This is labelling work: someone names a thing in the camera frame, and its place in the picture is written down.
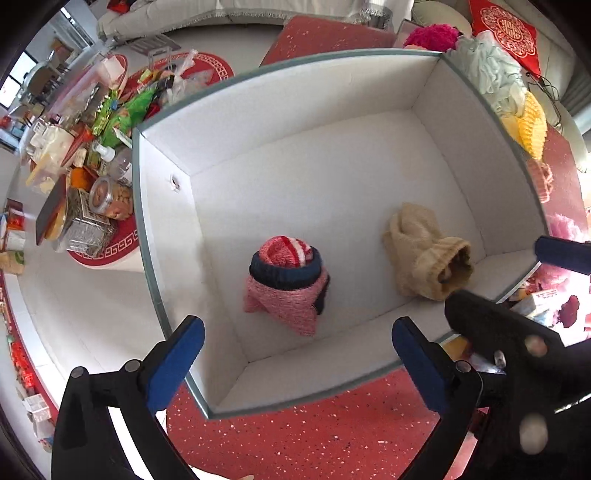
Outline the pink ribbed knitted hat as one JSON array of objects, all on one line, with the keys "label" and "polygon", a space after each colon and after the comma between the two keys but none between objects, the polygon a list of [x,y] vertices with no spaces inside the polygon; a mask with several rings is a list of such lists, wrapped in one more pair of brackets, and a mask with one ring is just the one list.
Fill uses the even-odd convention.
[{"label": "pink ribbed knitted hat", "polygon": [[548,203],[551,198],[554,182],[550,166],[543,161],[529,159],[527,161],[527,170],[540,202],[542,204]]}]

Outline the glass square jar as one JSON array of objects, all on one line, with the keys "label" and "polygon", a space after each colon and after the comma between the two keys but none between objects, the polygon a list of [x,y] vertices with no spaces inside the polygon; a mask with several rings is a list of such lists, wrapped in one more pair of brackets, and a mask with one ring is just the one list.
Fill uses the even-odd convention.
[{"label": "glass square jar", "polygon": [[54,241],[55,251],[70,251],[94,259],[104,251],[115,233],[112,220],[90,210],[86,191],[74,187],[68,189],[65,222]]}]

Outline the light green bath pouf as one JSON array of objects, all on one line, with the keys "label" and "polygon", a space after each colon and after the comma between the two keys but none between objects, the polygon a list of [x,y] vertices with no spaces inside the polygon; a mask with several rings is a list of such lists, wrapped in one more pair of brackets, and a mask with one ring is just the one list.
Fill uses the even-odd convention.
[{"label": "light green bath pouf", "polygon": [[499,117],[523,114],[527,88],[522,67],[490,31],[460,37],[446,55]]}]

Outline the clear jar of nuts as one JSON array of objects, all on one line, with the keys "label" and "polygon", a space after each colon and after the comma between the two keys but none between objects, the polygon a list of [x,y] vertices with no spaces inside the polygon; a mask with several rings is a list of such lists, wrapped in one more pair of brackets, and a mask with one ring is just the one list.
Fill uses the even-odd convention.
[{"label": "clear jar of nuts", "polygon": [[89,207],[95,214],[126,220],[133,213],[132,190],[108,176],[99,177],[91,187]]}]

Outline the yellow knitted item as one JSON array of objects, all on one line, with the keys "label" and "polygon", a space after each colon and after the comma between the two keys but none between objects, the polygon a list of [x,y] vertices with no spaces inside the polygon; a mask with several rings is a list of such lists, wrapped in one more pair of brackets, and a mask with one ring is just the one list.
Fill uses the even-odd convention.
[{"label": "yellow knitted item", "polygon": [[527,91],[520,115],[503,116],[501,122],[509,135],[536,161],[543,159],[548,124],[537,98]]}]

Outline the large white storage box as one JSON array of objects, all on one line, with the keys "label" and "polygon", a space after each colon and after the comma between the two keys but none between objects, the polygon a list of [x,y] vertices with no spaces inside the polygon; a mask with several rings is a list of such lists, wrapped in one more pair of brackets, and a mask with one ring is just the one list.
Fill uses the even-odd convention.
[{"label": "large white storage box", "polygon": [[[507,298],[548,231],[526,155],[443,55],[301,57],[219,82],[133,134],[134,210],[157,318],[204,321],[187,383],[209,419],[331,396],[400,364],[394,321],[451,335],[440,303],[394,289],[383,235],[401,204],[471,244],[469,289]],[[321,253],[325,311],[303,337],[242,309],[252,254],[287,235]]]}]

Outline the red embroidered cushion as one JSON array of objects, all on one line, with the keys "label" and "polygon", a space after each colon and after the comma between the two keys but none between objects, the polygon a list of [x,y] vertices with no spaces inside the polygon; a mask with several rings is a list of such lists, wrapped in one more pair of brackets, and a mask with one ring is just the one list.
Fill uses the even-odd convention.
[{"label": "red embroidered cushion", "polygon": [[505,8],[485,0],[470,0],[473,32],[489,32],[526,71],[538,79],[539,63],[537,33],[533,26]]}]

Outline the pink fluffy duster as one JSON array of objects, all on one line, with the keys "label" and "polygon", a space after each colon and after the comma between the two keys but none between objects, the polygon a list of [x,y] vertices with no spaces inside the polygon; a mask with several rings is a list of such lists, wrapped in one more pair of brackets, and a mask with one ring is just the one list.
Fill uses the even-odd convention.
[{"label": "pink fluffy duster", "polygon": [[550,235],[552,237],[584,243],[586,235],[575,221],[561,214],[552,214],[547,217]]}]

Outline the pink navy knitted hat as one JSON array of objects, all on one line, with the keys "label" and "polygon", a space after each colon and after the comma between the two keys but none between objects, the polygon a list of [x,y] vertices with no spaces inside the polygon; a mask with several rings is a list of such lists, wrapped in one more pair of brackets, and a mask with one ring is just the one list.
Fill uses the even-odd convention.
[{"label": "pink navy knitted hat", "polygon": [[274,236],[252,255],[242,310],[269,314],[298,335],[312,337],[328,288],[318,249],[298,238]]}]

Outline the beige knitted hat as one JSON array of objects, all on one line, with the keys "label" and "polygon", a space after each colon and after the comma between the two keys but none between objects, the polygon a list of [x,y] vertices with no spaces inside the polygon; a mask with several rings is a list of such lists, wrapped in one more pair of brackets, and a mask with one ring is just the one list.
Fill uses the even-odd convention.
[{"label": "beige knitted hat", "polygon": [[467,286],[474,266],[471,244],[446,236],[435,213],[405,203],[389,220],[383,243],[394,268],[394,285],[405,297],[436,302]]}]

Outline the green snack packet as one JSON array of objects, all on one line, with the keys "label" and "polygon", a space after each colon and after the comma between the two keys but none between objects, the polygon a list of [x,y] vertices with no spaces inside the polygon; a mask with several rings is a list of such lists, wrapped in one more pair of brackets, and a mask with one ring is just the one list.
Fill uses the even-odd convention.
[{"label": "green snack packet", "polygon": [[116,130],[129,137],[133,128],[143,121],[155,92],[156,84],[153,83],[117,109],[113,107],[115,99],[108,97],[106,105],[100,108],[91,127],[93,142],[105,147],[117,147],[121,140],[117,137]]}]

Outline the white spray bottle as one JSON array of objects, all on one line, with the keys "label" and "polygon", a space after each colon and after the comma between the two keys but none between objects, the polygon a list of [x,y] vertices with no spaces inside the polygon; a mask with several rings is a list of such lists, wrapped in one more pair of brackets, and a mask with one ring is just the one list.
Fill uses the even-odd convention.
[{"label": "white spray bottle", "polygon": [[132,151],[129,147],[120,146],[114,149],[95,143],[93,151],[98,154],[101,160],[98,169],[99,176],[108,176],[125,185],[132,183]]}]

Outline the magenta fluffy pompom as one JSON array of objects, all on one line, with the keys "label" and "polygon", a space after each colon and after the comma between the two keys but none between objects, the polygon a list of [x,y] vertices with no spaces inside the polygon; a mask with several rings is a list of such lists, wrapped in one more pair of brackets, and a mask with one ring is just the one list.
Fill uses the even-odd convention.
[{"label": "magenta fluffy pompom", "polygon": [[404,42],[405,48],[447,52],[456,48],[462,32],[449,24],[433,24],[415,29]]}]

